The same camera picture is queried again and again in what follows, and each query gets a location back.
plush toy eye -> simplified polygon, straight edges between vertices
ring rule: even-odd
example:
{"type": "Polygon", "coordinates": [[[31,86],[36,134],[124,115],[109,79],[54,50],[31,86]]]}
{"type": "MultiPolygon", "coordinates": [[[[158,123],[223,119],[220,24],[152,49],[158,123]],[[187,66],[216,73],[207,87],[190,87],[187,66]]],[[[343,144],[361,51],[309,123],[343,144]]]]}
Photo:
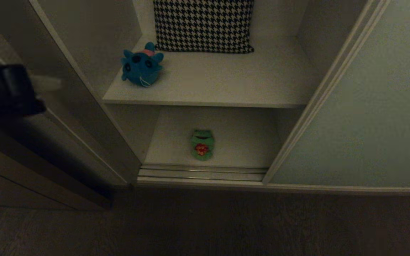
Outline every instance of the plush toy eye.
{"type": "Polygon", "coordinates": [[[140,56],[134,56],[134,57],[132,57],[132,62],[133,63],[139,63],[140,62],[140,56]]]}

cabinet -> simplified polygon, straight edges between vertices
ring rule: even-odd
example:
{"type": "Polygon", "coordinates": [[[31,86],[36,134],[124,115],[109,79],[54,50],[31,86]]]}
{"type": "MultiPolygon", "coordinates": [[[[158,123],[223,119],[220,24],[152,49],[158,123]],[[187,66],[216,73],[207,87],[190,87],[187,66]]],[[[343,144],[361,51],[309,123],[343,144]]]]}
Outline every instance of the cabinet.
{"type": "MultiPolygon", "coordinates": [[[[254,53],[164,52],[164,70],[149,89],[122,81],[119,59],[123,49],[155,42],[152,1],[30,0],[32,9],[24,11],[35,11],[33,19],[42,21],[43,33],[112,122],[121,137],[111,141],[130,149],[114,148],[115,155],[130,159],[127,166],[137,169],[131,174],[139,183],[263,186],[280,170],[387,3],[256,0],[254,53]],[[211,160],[190,155],[194,129],[212,130],[211,160]]],[[[92,117],[86,105],[76,106],[92,117]]],[[[108,143],[105,122],[83,122],[108,143]]]]}

houndstooth pillow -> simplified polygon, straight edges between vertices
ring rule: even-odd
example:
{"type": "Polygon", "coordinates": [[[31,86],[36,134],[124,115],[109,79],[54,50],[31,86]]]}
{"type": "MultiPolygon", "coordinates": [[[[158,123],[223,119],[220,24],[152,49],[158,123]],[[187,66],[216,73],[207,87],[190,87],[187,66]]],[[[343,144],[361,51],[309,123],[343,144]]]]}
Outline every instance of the houndstooth pillow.
{"type": "Polygon", "coordinates": [[[254,0],[154,0],[156,49],[249,53],[254,0]]]}

plush toy ear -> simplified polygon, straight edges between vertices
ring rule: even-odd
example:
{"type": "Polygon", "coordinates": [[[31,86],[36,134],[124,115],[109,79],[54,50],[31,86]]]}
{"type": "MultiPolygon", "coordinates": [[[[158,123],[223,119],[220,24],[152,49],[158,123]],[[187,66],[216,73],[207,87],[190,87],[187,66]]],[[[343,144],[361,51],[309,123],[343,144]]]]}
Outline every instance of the plush toy ear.
{"type": "Polygon", "coordinates": [[[124,56],[125,56],[126,58],[132,57],[132,54],[133,54],[132,52],[130,52],[130,51],[128,51],[128,50],[124,50],[123,53],[124,53],[124,56]]]}
{"type": "Polygon", "coordinates": [[[157,63],[161,62],[164,59],[164,54],[162,53],[156,53],[153,57],[151,57],[153,60],[155,60],[157,63]]]}
{"type": "Polygon", "coordinates": [[[153,44],[153,42],[148,42],[148,43],[145,45],[145,49],[154,52],[154,44],[153,44]]]}

green plush toy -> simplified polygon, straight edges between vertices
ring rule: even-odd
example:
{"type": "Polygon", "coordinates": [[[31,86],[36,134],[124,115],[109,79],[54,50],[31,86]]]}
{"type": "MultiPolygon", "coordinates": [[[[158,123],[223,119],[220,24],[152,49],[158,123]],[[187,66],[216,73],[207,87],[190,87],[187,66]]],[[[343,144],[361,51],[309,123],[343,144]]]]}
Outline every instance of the green plush toy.
{"type": "Polygon", "coordinates": [[[206,161],[213,156],[215,139],[210,130],[195,130],[191,142],[192,155],[196,159],[206,161]]]}

